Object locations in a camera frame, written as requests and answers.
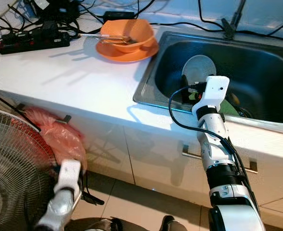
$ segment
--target white countertop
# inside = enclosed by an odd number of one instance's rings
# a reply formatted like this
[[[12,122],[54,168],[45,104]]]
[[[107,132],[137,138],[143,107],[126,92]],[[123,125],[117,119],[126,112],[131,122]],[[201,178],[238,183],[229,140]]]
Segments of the white countertop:
[[[159,29],[157,39],[164,30],[165,27]],[[221,36],[195,29],[185,32]],[[253,40],[248,36],[240,39]],[[53,108],[68,114],[170,134],[178,139],[196,138],[193,131],[175,125],[168,110],[133,101],[150,58],[135,63],[112,62],[96,52],[96,43],[92,38],[80,38],[69,47],[0,54],[0,90],[26,96],[42,107],[52,103]],[[176,115],[183,123],[196,125],[191,115]],[[236,147],[283,157],[283,134],[231,122],[226,124]]]

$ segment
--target sink basin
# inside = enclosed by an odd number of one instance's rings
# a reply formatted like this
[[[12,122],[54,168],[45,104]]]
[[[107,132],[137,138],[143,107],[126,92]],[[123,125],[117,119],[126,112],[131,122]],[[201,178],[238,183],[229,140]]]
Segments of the sink basin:
[[[198,54],[211,58],[217,75],[230,79],[228,91],[250,117],[227,120],[283,132],[282,47],[164,32],[160,52],[151,60],[134,101],[167,108],[168,99],[181,87],[184,64]],[[190,112],[192,105],[182,104],[179,94],[172,107]]]

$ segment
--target plastic bag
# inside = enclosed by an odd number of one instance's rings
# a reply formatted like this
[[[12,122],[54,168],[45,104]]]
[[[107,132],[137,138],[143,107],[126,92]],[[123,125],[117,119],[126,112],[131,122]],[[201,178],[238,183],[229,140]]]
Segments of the plastic bag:
[[[52,148],[59,165],[63,159],[75,159],[87,169],[86,151],[80,132],[67,124],[56,122],[57,116],[36,107],[25,110],[25,115],[41,129],[41,136]]]

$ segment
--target electric fan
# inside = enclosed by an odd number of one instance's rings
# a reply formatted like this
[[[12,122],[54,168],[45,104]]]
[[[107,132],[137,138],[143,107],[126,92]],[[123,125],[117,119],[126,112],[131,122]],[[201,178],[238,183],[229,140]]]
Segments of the electric fan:
[[[30,230],[46,211],[56,159],[28,122],[0,111],[0,230]]]

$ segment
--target orange bowl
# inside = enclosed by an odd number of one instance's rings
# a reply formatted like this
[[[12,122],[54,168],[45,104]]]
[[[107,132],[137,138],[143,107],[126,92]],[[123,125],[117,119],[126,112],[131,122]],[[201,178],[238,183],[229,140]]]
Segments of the orange bowl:
[[[129,36],[136,43],[112,44],[114,48],[123,53],[132,53],[150,44],[155,39],[154,32],[145,19],[122,19],[107,21],[101,28],[102,35]]]

